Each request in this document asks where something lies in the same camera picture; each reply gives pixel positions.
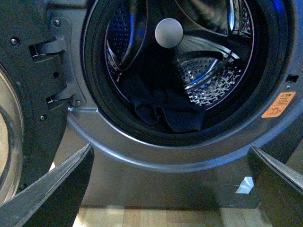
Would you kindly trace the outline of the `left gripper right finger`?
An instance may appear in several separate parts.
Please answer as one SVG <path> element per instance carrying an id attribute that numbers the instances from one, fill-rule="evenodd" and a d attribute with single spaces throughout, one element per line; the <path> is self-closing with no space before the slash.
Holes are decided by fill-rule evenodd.
<path id="1" fill-rule="evenodd" d="M 303 225 L 303 175 L 257 147 L 247 154 L 254 187 L 274 227 Z"/>

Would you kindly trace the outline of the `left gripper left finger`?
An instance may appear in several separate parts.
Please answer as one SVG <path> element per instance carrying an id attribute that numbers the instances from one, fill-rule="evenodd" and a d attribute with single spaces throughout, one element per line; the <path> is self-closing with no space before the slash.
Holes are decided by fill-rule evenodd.
<path id="1" fill-rule="evenodd" d="M 87 144 L 0 207 L 2 227 L 71 227 L 89 184 L 94 149 Z"/>

